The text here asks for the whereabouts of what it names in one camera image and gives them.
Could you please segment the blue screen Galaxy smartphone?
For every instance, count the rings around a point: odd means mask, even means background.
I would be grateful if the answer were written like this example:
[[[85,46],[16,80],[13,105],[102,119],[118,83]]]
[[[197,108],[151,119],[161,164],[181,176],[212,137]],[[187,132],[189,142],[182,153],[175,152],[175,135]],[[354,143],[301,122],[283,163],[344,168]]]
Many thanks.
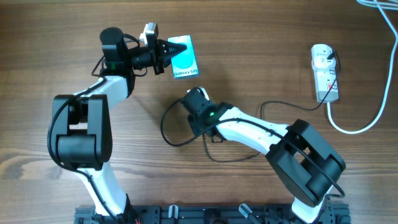
[[[199,74],[193,42],[190,35],[169,37],[171,43],[183,44],[187,47],[182,53],[171,58],[172,71],[175,79],[196,77]]]

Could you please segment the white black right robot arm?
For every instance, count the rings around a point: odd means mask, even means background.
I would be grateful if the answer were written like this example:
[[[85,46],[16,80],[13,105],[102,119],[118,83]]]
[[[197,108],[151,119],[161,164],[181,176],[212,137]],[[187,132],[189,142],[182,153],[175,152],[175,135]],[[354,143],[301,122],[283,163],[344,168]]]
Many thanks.
[[[244,144],[265,155],[294,196],[292,213],[304,223],[321,215],[331,189],[346,168],[343,158],[308,122],[276,124],[250,116],[232,104],[213,103],[204,88],[192,88],[180,99],[195,135]]]

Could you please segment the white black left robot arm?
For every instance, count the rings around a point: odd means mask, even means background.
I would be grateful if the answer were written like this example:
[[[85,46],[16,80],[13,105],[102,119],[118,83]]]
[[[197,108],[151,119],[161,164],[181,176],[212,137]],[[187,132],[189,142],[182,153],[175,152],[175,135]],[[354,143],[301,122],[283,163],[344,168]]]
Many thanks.
[[[92,73],[98,81],[53,99],[47,150],[56,165],[83,181],[95,201],[90,217],[99,223],[132,223],[138,217],[109,161],[113,150],[109,111],[131,95],[138,77],[135,70],[152,67],[158,75],[172,57],[188,50],[187,44],[159,39],[158,34],[152,22],[139,38],[117,27],[104,29],[99,35],[103,56],[95,67],[100,72]]]

